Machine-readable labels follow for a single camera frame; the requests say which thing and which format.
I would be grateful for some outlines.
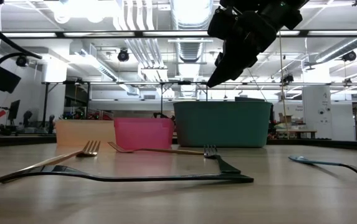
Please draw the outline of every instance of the computer monitor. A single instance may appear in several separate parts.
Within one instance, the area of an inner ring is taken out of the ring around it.
[[[13,101],[9,107],[8,120],[13,121],[17,117],[17,111],[19,110],[20,100]]]

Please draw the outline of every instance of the workbench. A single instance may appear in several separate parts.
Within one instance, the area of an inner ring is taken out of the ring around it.
[[[277,129],[276,130],[277,134],[278,133],[296,133],[297,135],[297,139],[301,139],[302,138],[302,133],[310,133],[311,134],[311,138],[315,139],[315,133],[317,133],[316,130],[307,130],[307,129]]]
[[[0,147],[0,176],[79,149],[56,144]],[[357,151],[266,146],[219,152],[226,162],[253,177],[254,183],[104,183],[74,177],[26,177],[0,184],[0,224],[357,223],[354,172],[342,167],[307,166],[288,159],[296,155],[357,166]],[[102,147],[97,157],[71,158],[61,165],[114,176],[219,171],[216,161],[202,156],[121,154],[110,147]]]

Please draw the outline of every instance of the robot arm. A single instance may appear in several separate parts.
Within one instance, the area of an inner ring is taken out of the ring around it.
[[[292,30],[303,20],[299,9],[308,1],[220,0],[207,33],[224,40],[224,46],[208,87],[235,80],[253,66],[283,26]]]

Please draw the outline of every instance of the fork handle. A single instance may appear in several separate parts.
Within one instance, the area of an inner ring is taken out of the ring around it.
[[[187,150],[174,150],[174,149],[139,149],[136,151],[149,151],[149,152],[166,152],[175,154],[185,154],[185,155],[198,155],[203,156],[203,152],[187,151]]]
[[[239,169],[236,169],[235,167],[229,165],[226,161],[222,160],[221,156],[215,155],[215,158],[218,162],[221,173],[223,173],[223,174],[240,174]]]
[[[19,171],[27,170],[27,169],[31,169],[31,168],[35,168],[35,167],[39,167],[39,166],[56,165],[56,164],[58,164],[60,162],[63,162],[65,160],[67,160],[67,159],[70,159],[71,157],[74,157],[74,156],[76,156],[76,155],[78,155],[78,154],[80,154],[82,152],[83,152],[83,150],[80,150],[80,151],[77,151],[77,152],[72,152],[72,153],[69,153],[69,154],[63,154],[63,155],[60,155],[60,156],[57,156],[57,157],[53,157],[51,159],[47,159],[47,160],[44,160],[42,162],[33,164],[33,165],[31,165],[29,167],[26,167],[24,169],[21,169]],[[15,180],[17,180],[17,179],[7,180],[7,181],[3,182],[3,184],[10,183],[10,182],[13,182]]]

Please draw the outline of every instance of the security camera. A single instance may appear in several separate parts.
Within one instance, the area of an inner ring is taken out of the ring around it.
[[[341,56],[341,60],[347,62],[352,62],[357,58],[357,54],[354,51],[348,52],[347,54]]]
[[[19,67],[23,67],[23,68],[26,68],[27,66],[29,66],[29,60],[27,59],[26,56],[19,56],[17,59],[16,59],[16,65],[19,66]]]
[[[128,61],[128,59],[130,59],[130,56],[128,55],[128,50],[120,49],[120,53],[118,54],[117,59],[121,62]]]

